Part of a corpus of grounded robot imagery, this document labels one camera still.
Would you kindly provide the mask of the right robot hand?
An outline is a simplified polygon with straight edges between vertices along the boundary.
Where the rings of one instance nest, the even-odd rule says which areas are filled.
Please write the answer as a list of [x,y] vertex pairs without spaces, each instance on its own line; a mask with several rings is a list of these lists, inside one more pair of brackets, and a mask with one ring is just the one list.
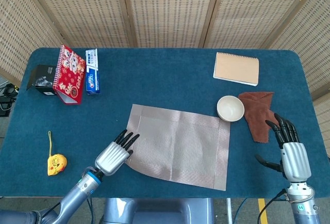
[[275,113],[274,118],[278,124],[270,120],[265,123],[273,130],[277,140],[281,160],[279,164],[263,159],[259,154],[255,155],[257,161],[264,167],[283,174],[290,183],[306,182],[311,177],[311,169],[306,148],[300,142],[295,126],[288,120]]

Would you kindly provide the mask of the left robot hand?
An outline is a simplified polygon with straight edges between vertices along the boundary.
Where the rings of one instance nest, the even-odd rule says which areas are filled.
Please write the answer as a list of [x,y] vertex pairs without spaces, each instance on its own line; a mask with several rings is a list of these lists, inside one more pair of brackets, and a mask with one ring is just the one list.
[[96,158],[96,168],[105,176],[113,175],[131,157],[131,146],[139,137],[139,134],[123,130]]

